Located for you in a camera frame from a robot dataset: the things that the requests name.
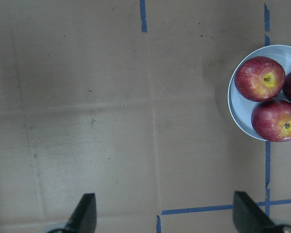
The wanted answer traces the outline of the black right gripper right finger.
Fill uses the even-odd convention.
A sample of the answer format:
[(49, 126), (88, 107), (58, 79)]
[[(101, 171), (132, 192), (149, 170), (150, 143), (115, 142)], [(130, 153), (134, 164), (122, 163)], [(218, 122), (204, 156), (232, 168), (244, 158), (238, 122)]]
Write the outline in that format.
[(233, 224), (239, 233), (280, 233), (281, 227), (257, 206), (246, 192), (235, 191)]

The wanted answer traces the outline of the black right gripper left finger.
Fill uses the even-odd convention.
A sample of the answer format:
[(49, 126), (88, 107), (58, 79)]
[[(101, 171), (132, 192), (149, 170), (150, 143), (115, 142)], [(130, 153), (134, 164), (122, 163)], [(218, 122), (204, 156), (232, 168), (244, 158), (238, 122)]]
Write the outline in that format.
[(97, 227), (95, 193), (84, 194), (63, 228), (64, 233), (94, 233)]

